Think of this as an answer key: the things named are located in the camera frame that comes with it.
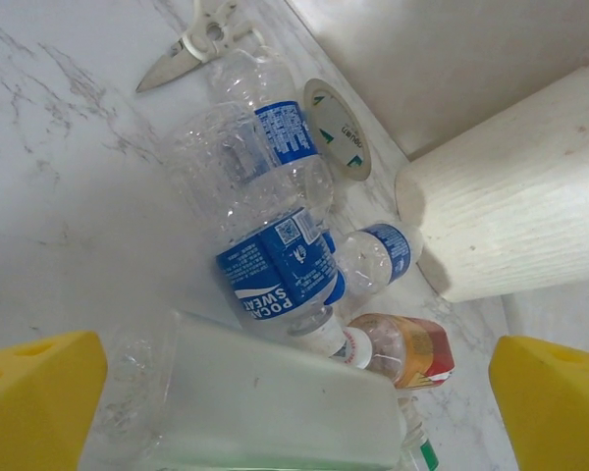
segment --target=white paper towel roll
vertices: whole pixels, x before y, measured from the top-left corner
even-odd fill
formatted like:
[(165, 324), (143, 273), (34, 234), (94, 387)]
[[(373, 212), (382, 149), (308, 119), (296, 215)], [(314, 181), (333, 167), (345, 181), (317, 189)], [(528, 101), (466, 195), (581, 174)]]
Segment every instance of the white paper towel roll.
[(589, 279), (589, 68), (404, 167), (403, 221), (449, 301)]

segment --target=scissor blade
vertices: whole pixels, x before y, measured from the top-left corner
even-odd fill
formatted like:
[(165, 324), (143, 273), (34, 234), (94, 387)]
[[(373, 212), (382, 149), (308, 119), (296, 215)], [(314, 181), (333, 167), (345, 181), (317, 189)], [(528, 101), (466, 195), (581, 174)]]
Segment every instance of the scissor blade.
[(173, 49), (175, 47), (179, 47), (179, 52), (173, 56), (161, 56), (137, 86), (135, 90), (137, 93), (178, 79), (201, 64), (198, 59), (183, 47), (181, 42), (175, 44)]

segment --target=scissor handle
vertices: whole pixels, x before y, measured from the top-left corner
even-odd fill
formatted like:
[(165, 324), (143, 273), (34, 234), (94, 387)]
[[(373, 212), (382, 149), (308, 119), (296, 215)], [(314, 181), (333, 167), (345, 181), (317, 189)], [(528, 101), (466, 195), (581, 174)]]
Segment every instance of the scissor handle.
[[(236, 26), (229, 26), (229, 16), (238, 5), (236, 0), (226, 0), (213, 14), (205, 12), (201, 0), (194, 0), (194, 18), (190, 27), (182, 34), (181, 41), (191, 54), (206, 63), (223, 56), (236, 47), (238, 41), (245, 34), (252, 32), (258, 41), (264, 45), (262, 33), (252, 22), (242, 22)], [(217, 27), (221, 36), (211, 39), (207, 31)]]

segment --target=barcode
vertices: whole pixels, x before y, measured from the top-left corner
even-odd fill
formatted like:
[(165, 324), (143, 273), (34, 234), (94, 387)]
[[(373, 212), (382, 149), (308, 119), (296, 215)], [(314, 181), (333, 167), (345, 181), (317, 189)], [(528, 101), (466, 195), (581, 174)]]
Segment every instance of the barcode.
[(275, 231), (277, 231), (277, 235), (282, 240), (284, 245), (288, 245), (293, 240), (297, 240), (301, 233), (296, 228), (296, 224), (293, 222), (293, 219), (287, 219), (281, 224), (275, 226)]
[(296, 213), (293, 216), (293, 219), (301, 230), (305, 243), (308, 245), (321, 235), (318, 227), (314, 224), (314, 221), (312, 221), (312, 216), (306, 209)]

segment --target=scissors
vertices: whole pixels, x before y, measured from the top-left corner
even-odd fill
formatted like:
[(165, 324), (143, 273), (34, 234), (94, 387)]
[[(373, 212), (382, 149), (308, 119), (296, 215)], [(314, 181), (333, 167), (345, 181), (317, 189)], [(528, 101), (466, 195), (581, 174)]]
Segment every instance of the scissors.
[(236, 0), (226, 0), (216, 12), (209, 13), (203, 9), (201, 0), (194, 0), (194, 18), (190, 27), (172, 45), (169, 53), (153, 64), (135, 91), (140, 93), (184, 76), (235, 49), (236, 41), (249, 33), (255, 35), (260, 45), (265, 45), (264, 37), (253, 22), (229, 25), (229, 16), (237, 5)]

